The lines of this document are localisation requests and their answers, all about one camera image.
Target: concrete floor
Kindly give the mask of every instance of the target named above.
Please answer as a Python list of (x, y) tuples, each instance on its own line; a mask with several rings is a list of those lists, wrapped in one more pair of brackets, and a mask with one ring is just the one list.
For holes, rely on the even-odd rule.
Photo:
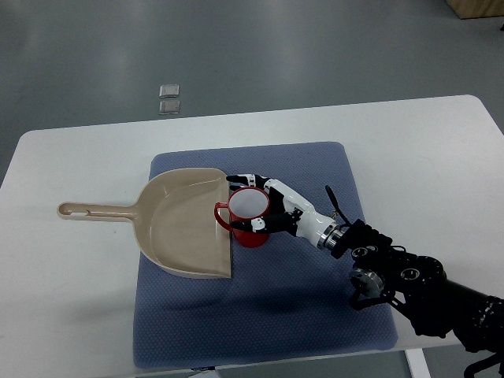
[[(503, 22), (459, 20), (444, 0), (3, 0), (0, 178), (27, 131), (159, 119), (162, 83), (180, 85), (170, 117), (469, 94), (504, 130)], [(425, 354), (433, 378), (488, 356)], [(391, 353), (222, 375), (409, 373)]]

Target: robotic finger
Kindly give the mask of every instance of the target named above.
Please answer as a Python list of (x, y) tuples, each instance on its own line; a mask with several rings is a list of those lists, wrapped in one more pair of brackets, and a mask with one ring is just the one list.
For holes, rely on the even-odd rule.
[(231, 222), (230, 226), (237, 230), (256, 232), (258, 234), (272, 234), (274, 232), (286, 231), (296, 236), (301, 215), (300, 211), (269, 214), (253, 220), (236, 220)]
[[(265, 189), (265, 184), (270, 180), (268, 177), (263, 177), (253, 174), (244, 175), (230, 175), (226, 177), (226, 180), (230, 183), (240, 183), (245, 187), (258, 187), (259, 189)], [(231, 185), (231, 188), (240, 188), (239, 185)]]

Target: blue mat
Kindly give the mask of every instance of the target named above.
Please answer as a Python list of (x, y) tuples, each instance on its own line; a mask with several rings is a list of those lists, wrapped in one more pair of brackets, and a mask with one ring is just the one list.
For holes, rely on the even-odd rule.
[[(150, 178), (170, 169), (214, 167), (277, 178), (323, 214), (331, 185), (350, 221), (364, 219), (339, 143), (306, 143), (161, 154)], [(387, 350), (397, 332), (387, 305), (348, 304), (352, 259), (339, 260), (305, 239), (271, 235), (256, 249), (232, 242), (233, 278), (171, 275), (141, 255), (133, 349), (143, 369), (196, 368), (285, 358)]]

